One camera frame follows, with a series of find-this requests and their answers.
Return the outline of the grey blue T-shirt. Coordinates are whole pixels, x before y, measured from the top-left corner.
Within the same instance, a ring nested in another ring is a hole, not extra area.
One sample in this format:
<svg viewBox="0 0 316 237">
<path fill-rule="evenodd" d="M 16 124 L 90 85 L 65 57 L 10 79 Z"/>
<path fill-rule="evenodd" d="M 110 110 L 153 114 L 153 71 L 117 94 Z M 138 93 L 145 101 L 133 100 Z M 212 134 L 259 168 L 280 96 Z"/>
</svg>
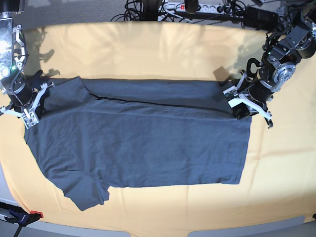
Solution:
<svg viewBox="0 0 316 237">
<path fill-rule="evenodd" d="M 109 188 L 240 182 L 251 118 L 214 81 L 67 79 L 25 130 L 42 174 L 79 210 Z"/>
</svg>

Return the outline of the yellow table cloth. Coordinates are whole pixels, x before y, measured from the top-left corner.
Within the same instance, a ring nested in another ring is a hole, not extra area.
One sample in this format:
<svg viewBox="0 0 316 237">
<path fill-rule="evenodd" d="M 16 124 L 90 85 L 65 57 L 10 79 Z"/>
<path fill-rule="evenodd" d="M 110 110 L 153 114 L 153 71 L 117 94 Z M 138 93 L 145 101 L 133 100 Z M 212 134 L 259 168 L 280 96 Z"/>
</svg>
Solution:
<svg viewBox="0 0 316 237">
<path fill-rule="evenodd" d="M 262 55 L 265 34 L 239 28 L 105 22 L 24 31 L 25 72 L 57 78 L 225 80 Z M 0 163 L 13 199 L 44 221 L 185 237 L 193 231 L 258 225 L 316 211 L 316 59 L 302 60 L 268 105 L 273 128 L 254 116 L 238 185 L 110 188 L 110 200 L 80 211 L 48 181 L 24 141 L 23 122 L 0 118 Z"/>
</svg>

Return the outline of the black power adapter brick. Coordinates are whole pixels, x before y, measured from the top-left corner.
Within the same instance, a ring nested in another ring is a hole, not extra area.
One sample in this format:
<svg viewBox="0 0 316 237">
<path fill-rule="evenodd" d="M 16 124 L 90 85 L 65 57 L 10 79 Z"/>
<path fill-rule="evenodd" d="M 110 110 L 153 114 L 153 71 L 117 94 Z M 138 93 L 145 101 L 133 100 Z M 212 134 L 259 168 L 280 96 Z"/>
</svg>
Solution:
<svg viewBox="0 0 316 237">
<path fill-rule="evenodd" d="M 250 24 L 277 24 L 278 23 L 278 14 L 275 12 L 270 12 L 267 10 L 262 10 L 254 7 L 248 7 L 245 12 L 244 21 L 248 25 Z"/>
</svg>

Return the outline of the white power strip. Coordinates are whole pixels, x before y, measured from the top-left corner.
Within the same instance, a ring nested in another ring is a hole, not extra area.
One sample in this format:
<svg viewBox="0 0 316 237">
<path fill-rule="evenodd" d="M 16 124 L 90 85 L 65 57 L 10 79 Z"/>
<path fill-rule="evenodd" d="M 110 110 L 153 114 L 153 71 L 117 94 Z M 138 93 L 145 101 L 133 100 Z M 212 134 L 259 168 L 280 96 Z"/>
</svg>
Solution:
<svg viewBox="0 0 316 237">
<path fill-rule="evenodd" d="M 166 1 L 163 5 L 163 8 L 168 11 L 173 11 L 175 13 L 187 13 L 185 4 L 178 2 L 168 2 Z M 196 13 L 202 14 L 227 14 L 229 7 L 225 6 L 224 8 L 221 5 L 212 5 L 212 4 L 199 4 Z"/>
</svg>

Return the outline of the black centre stand post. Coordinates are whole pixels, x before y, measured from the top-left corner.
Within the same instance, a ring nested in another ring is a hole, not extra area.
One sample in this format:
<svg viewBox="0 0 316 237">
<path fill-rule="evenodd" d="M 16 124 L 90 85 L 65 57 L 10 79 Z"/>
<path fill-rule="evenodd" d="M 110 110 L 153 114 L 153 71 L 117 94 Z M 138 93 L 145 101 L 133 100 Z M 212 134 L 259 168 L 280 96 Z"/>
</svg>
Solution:
<svg viewBox="0 0 316 237">
<path fill-rule="evenodd" d="M 158 9 L 161 6 L 160 0 L 142 0 L 143 3 L 143 16 L 142 21 L 158 20 Z"/>
</svg>

